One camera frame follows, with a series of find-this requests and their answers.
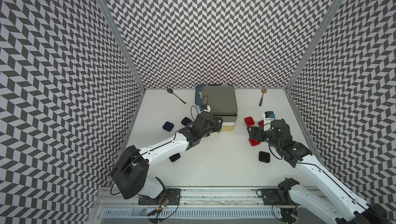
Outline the red brooch box three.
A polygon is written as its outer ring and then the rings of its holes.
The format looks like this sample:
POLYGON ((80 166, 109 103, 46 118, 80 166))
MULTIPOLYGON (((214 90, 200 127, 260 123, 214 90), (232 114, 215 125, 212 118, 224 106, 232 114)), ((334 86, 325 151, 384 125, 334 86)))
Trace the red brooch box three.
POLYGON ((260 142, 258 142, 255 138, 249 139, 249 143, 252 147, 260 145, 260 142))

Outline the red brooch box one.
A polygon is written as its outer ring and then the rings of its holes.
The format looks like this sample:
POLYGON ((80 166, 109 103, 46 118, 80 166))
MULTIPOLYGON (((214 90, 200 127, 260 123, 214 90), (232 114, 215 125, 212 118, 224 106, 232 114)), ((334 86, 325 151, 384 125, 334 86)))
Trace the red brooch box one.
POLYGON ((250 126, 254 126, 254 125, 255 125, 255 121, 253 120, 253 118, 252 118, 251 116, 246 117, 246 118, 244 119, 244 122, 245 122, 245 124, 246 124, 247 127, 250 127, 250 126))

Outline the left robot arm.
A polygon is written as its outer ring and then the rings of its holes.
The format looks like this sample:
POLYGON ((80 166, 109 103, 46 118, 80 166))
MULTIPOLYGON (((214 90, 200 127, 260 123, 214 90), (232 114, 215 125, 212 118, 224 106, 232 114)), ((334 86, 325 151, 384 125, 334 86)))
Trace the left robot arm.
POLYGON ((110 176, 124 199, 136 195, 156 199, 166 191, 160 179, 147 177, 149 169, 164 160, 197 146, 201 139, 220 132, 223 120, 202 111, 195 121, 175 132, 167 140, 149 147, 126 148, 112 169, 110 176))

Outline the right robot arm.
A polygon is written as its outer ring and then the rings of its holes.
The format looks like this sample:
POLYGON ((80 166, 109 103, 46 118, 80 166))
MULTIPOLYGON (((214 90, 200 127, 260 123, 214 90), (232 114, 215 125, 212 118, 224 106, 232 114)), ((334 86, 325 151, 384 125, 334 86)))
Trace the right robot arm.
POLYGON ((265 127, 248 127, 249 137, 268 143, 281 159, 305 175, 327 197, 312 194, 297 180, 287 178, 278 185, 283 204, 295 203, 327 224, 390 224, 387 211, 379 204, 369 204, 330 173, 302 143, 293 140, 284 119, 273 120, 265 127))

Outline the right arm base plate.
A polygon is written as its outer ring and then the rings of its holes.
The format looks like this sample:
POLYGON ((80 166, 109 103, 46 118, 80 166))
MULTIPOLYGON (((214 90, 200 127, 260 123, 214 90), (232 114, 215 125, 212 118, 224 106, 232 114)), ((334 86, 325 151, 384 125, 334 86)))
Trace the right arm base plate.
POLYGON ((258 189, 256 191, 256 195, 261 198, 264 202, 264 205, 295 205, 289 196, 287 190, 276 189, 276 188, 267 188, 267 189, 258 189))

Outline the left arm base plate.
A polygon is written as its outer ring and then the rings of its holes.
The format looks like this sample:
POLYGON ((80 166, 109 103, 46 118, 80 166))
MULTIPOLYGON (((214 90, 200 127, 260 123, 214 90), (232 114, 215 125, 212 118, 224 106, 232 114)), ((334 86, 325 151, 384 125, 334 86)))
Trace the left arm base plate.
POLYGON ((140 196, 138 204, 139 205, 148 205, 148 206, 159 206, 161 204, 164 204, 165 201, 168 199, 169 200, 168 205, 176 206, 176 205, 179 205, 180 195, 181 195, 181 189, 170 188, 170 189, 163 190, 160 193, 160 195, 157 196, 156 198, 140 196))

